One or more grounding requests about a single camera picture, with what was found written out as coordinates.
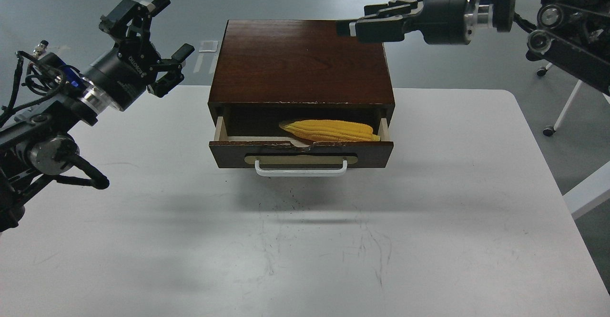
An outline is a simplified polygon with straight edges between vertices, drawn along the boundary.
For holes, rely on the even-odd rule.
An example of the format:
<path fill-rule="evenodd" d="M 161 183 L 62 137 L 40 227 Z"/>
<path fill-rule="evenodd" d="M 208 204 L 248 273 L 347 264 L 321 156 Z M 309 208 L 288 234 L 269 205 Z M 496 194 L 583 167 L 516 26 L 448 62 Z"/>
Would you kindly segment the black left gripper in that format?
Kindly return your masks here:
<path fill-rule="evenodd" d="M 122 0 L 108 15 L 100 17 L 99 29 L 114 40 L 114 46 L 83 70 L 82 76 L 104 91 L 118 111 L 125 111 L 147 89 L 156 97 L 165 97 L 184 80 L 185 60 L 194 46 L 183 44 L 169 59 L 141 63 L 141 56 L 123 45 L 137 45 L 142 51 L 152 49 L 150 26 L 153 17 L 171 4 L 170 0 L 153 0 L 142 4 Z"/>

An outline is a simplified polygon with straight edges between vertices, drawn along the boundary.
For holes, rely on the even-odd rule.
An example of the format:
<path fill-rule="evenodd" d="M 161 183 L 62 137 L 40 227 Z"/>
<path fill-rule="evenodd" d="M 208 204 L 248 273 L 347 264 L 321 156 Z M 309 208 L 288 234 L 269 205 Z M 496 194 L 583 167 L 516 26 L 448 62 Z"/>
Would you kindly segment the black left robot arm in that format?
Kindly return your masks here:
<path fill-rule="evenodd" d="M 4 232 L 16 228 L 25 204 L 51 182 L 109 186 L 107 176 L 85 160 L 69 130 L 94 125 L 105 108 L 126 110 L 144 92 L 164 97 L 178 84 L 185 60 L 182 45 L 163 59 L 150 40 L 153 18 L 170 0 L 122 0 L 99 28 L 114 46 L 85 70 L 47 52 L 43 40 L 31 53 L 18 51 L 10 100 L 1 107 L 1 207 Z"/>

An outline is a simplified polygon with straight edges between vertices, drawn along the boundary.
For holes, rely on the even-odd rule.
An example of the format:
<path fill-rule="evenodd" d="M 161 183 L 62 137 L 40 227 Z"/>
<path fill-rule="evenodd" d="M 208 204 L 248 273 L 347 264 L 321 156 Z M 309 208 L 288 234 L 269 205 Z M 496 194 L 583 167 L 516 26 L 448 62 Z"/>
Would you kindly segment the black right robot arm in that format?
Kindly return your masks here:
<path fill-rule="evenodd" d="M 338 20 L 337 34 L 398 42 L 419 31 L 429 45 L 467 45 L 475 28 L 524 30 L 530 61 L 546 60 L 609 94 L 609 0 L 391 0 Z"/>

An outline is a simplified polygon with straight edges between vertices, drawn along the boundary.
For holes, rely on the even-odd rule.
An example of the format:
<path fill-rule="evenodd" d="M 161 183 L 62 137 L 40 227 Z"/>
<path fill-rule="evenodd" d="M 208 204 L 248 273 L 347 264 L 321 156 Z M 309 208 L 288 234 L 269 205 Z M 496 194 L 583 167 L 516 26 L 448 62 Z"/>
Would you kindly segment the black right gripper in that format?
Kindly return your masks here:
<path fill-rule="evenodd" d="M 468 0 L 391 0 L 364 6 L 359 19 L 337 20 L 336 33 L 382 43 L 403 41 L 405 34 L 420 31 L 429 45 L 468 45 L 467 7 Z"/>

